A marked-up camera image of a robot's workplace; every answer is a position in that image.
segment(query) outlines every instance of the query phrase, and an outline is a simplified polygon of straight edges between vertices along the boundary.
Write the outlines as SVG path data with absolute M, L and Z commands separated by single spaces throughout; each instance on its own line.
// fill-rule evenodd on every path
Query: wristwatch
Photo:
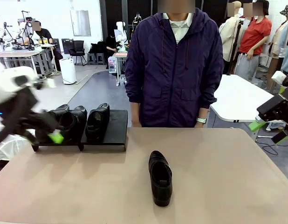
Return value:
M 206 124 L 207 118 L 202 119 L 202 118 L 197 118 L 197 121 L 203 124 Z

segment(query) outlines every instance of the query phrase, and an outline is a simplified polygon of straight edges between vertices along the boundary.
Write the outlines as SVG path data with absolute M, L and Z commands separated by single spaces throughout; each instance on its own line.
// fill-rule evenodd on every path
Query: navy blue hooded jacket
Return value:
M 199 109 L 216 102 L 223 64 L 219 29 L 198 8 L 179 44 L 162 14 L 141 21 L 130 43 L 125 88 L 130 102 L 140 103 L 142 126 L 194 127 Z

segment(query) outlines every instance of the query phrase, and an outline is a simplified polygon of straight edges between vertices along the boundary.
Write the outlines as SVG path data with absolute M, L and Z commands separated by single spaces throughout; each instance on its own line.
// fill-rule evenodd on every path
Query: shoe sole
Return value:
M 171 198 L 169 198 L 169 200 L 167 201 L 160 201 L 157 198 L 153 197 L 153 201 L 154 203 L 159 206 L 159 207 L 166 207 L 169 205 Z

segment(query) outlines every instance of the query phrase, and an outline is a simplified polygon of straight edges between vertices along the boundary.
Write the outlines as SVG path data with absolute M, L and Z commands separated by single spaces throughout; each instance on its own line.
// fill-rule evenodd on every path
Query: jacket zipper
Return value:
M 167 124 L 169 124 L 170 115 L 171 115 L 172 94 L 173 94 L 173 83 L 174 83 L 174 74 L 175 74 L 175 68 L 176 68 L 177 50 L 178 50 L 178 44 L 176 45 L 175 56 L 174 56 L 174 67 L 173 67 L 173 73 L 172 73 L 172 79 L 171 79 L 171 86 L 170 86 L 170 102 L 169 102 L 169 109 L 168 109 L 168 119 L 167 119 Z

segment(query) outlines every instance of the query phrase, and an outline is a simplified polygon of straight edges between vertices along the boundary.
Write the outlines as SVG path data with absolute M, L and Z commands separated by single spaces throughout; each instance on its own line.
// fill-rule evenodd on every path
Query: leather shoe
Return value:
M 85 134 L 88 141 L 101 139 L 107 129 L 110 120 L 110 106 L 107 103 L 101 104 L 97 109 L 90 111 Z
M 72 111 L 64 113 L 59 121 L 59 129 L 64 142 L 76 141 L 83 133 L 87 120 L 87 111 L 83 106 L 77 106 Z
M 52 116 L 57 122 L 60 121 L 61 116 L 69 111 L 69 105 L 63 104 L 59 107 L 57 107 L 55 110 L 51 110 L 49 112 L 45 112 Z M 40 143 L 50 143 L 52 140 L 48 137 L 47 133 L 43 130 L 36 130 L 35 131 L 35 137 Z
M 159 151 L 153 151 L 150 155 L 149 173 L 154 203 L 160 207 L 167 206 L 172 195 L 172 172 Z

